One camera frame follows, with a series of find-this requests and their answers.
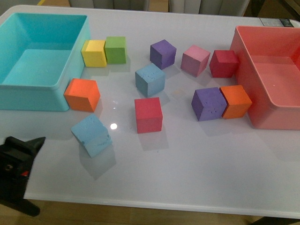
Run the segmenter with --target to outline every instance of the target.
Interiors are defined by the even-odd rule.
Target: orange cube
[[[220,91],[227,102],[227,107],[222,117],[224,119],[243,117],[252,104],[243,86],[224,86],[220,87]]]
[[[64,96],[73,110],[94,112],[100,99],[97,82],[74,78]]]

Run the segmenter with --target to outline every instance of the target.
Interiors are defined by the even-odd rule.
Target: wooden floor
[[[31,201],[41,213],[30,217],[0,205],[1,225],[249,225],[260,217],[155,210],[66,202]]]

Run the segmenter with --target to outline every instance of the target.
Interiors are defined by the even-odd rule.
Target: yellow cube
[[[105,40],[86,40],[81,50],[86,67],[106,67]]]

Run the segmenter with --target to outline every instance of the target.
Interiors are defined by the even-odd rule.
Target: green cube
[[[107,37],[105,43],[105,53],[108,64],[126,63],[126,38]]]

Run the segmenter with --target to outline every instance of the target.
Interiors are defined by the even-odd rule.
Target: pink cube
[[[212,77],[232,77],[239,67],[239,59],[232,50],[215,50],[210,60]]]
[[[180,68],[191,75],[199,76],[205,70],[209,58],[210,52],[192,45],[183,53]]]

